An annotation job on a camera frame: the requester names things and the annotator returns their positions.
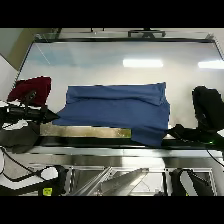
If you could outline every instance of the red cloth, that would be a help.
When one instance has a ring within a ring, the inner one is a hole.
[[[32,100],[32,103],[38,106],[45,105],[51,91],[51,78],[41,76],[17,81],[15,88],[8,95],[8,101],[10,102],[16,99],[21,101],[32,90],[36,91],[36,96]]]

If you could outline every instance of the folded blue fabric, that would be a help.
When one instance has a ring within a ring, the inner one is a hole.
[[[166,83],[69,86],[66,105],[54,125],[132,129],[132,140],[160,146],[168,129]]]

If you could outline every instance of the blue towel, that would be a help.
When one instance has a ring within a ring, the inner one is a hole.
[[[54,125],[132,129],[133,141],[160,146],[168,129],[166,83],[119,86],[69,86],[66,105]]]

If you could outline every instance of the table surface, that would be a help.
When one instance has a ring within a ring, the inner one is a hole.
[[[129,68],[124,59],[161,60],[163,67]],[[65,106],[68,86],[144,85],[166,82],[171,126],[195,128],[192,90],[204,85],[224,96],[224,70],[199,68],[199,62],[222,60],[215,43],[196,42],[56,42],[34,43],[19,79],[52,78],[47,105],[53,112]],[[45,125],[46,135],[86,136],[81,128]],[[114,137],[108,131],[108,137]]]

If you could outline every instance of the yellow label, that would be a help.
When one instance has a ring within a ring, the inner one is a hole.
[[[44,188],[43,189],[44,196],[51,196],[51,194],[52,194],[52,188]]]

